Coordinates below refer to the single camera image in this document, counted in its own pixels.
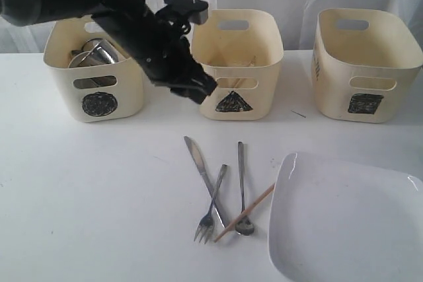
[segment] chopstick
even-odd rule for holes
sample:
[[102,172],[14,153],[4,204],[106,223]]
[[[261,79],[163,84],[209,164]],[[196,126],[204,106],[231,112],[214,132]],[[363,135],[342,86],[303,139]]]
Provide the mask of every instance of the chopstick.
[[225,236],[229,231],[231,231],[235,225],[242,219],[244,216],[247,216],[251,211],[263,200],[266,198],[267,195],[273,192],[275,188],[275,183],[273,183],[262,195],[260,195],[254,203],[252,203],[248,208],[246,208],[237,218],[235,218],[227,227],[220,233],[219,236],[214,240],[214,242],[218,242],[223,236]]

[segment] black robotic arm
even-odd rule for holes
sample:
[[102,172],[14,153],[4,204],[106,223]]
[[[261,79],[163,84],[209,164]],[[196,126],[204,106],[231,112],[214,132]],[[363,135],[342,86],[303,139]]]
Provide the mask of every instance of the black robotic arm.
[[216,88],[190,54],[190,22],[205,23],[208,4],[165,0],[154,14],[145,0],[0,0],[0,15],[17,26],[91,15],[142,67],[150,81],[201,104]]

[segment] fork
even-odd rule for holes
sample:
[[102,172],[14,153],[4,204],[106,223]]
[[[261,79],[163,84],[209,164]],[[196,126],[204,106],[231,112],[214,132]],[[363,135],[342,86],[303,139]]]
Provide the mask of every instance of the fork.
[[222,183],[222,179],[226,174],[226,170],[227,170],[227,165],[223,164],[222,167],[220,168],[219,176],[217,177],[216,185],[213,191],[213,196],[211,197],[209,211],[203,218],[201,218],[201,221],[198,224],[198,227],[196,230],[196,234],[194,236],[194,241],[196,241],[198,235],[201,234],[200,240],[198,242],[201,242],[201,240],[204,238],[204,244],[206,244],[213,234],[213,230],[214,230],[214,220],[212,217],[213,205],[214,205],[214,201],[216,200],[217,193],[220,188],[220,184]]

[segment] cream plastic bin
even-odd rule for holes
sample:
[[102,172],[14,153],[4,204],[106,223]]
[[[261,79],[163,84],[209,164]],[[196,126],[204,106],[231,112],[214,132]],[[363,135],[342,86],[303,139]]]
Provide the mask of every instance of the cream plastic bin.
[[420,46],[391,13],[328,9],[319,15],[312,78],[317,108],[330,118],[386,122],[422,65]]
[[[57,22],[44,52],[44,63],[50,68],[63,100],[76,120],[97,122],[131,116],[143,106],[142,68],[132,58],[116,64],[67,68],[71,50],[80,49],[92,38],[107,39],[128,57],[107,33],[86,31],[86,26],[90,30],[90,24],[93,21],[89,17]],[[84,89],[75,86],[75,83],[81,83],[80,80],[96,77],[114,77],[116,84]]]
[[214,10],[194,27],[192,54],[218,87],[200,106],[213,120],[257,120],[272,105],[284,47],[263,11]]

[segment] butter knife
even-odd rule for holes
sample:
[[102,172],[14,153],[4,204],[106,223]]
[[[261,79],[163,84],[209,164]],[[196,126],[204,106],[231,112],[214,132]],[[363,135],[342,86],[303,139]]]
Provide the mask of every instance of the butter knife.
[[[203,178],[204,183],[206,184],[207,191],[209,191],[210,197],[213,196],[214,187],[212,183],[210,182],[209,176],[207,175],[206,166],[204,164],[204,160],[201,156],[201,152],[197,145],[194,143],[194,141],[189,137],[184,137],[186,146],[188,147],[188,150],[190,151],[191,157],[194,160],[194,163],[197,166],[198,172],[200,173],[201,177]],[[229,219],[227,218],[222,204],[217,198],[214,202],[214,207],[217,212],[217,216],[219,217],[219,220],[223,227],[226,227],[229,224]]]

